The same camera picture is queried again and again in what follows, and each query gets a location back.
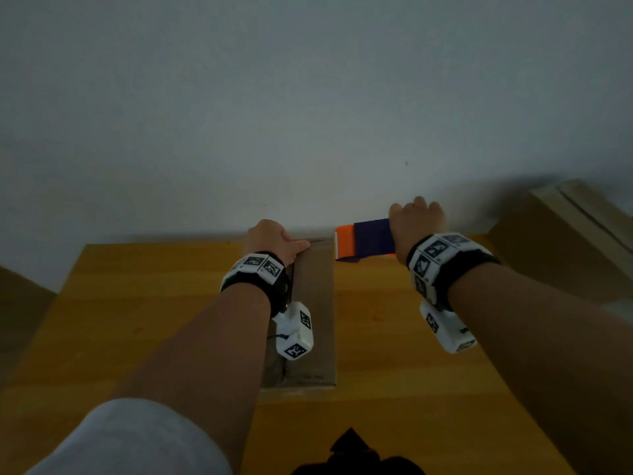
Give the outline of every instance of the cardboard box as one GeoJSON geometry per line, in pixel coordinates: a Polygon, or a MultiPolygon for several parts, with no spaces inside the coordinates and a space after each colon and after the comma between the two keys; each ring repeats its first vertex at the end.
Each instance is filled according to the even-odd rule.
{"type": "Polygon", "coordinates": [[[513,269],[567,293],[633,297],[633,220],[580,180],[530,191],[489,239],[513,269]]]}
{"type": "MultiPolygon", "coordinates": [[[[314,346],[296,361],[277,353],[276,340],[266,344],[263,389],[333,388],[336,385],[334,342],[334,244],[332,239],[310,239],[311,247],[298,255],[292,267],[292,300],[303,303],[312,316],[314,346]]],[[[274,335],[271,321],[268,334],[274,335]]]]}

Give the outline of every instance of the white wall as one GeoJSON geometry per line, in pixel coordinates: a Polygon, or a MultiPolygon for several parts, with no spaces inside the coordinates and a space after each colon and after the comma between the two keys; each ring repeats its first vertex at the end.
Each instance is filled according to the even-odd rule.
{"type": "Polygon", "coordinates": [[[580,176],[633,210],[627,0],[3,0],[0,265],[88,242],[326,229],[439,199],[459,229],[580,176]]]}

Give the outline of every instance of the wooden tabletop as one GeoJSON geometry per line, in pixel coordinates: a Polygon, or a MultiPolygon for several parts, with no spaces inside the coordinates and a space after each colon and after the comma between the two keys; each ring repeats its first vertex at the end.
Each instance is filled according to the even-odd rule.
{"type": "MultiPolygon", "coordinates": [[[[213,299],[238,255],[227,242],[86,246],[0,393],[0,471],[49,454],[213,299]]],[[[336,389],[262,394],[242,473],[325,461],[350,427],[429,475],[572,473],[480,348],[442,350],[394,260],[336,263],[335,294],[336,389]]]]}

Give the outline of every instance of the hand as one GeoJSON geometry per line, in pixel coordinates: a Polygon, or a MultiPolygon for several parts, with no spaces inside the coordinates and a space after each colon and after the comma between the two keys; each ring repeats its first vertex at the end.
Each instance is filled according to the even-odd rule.
{"type": "Polygon", "coordinates": [[[249,229],[244,241],[244,254],[271,251],[285,266],[294,263],[297,254],[310,248],[307,240],[293,240],[285,228],[273,220],[260,220],[249,229]]]}
{"type": "Polygon", "coordinates": [[[403,265],[407,264],[407,255],[413,245],[428,235],[448,230],[446,215],[439,203],[434,201],[427,206],[421,196],[415,197],[413,203],[407,203],[404,208],[399,203],[391,205],[389,225],[396,244],[396,257],[403,265]]]}

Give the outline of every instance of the white sleeve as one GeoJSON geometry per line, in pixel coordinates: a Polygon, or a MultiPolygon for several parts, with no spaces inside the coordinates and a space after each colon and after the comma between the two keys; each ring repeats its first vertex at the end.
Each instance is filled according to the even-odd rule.
{"type": "Polygon", "coordinates": [[[27,475],[231,475],[200,427],[155,401],[111,400],[91,411],[27,475]]]}

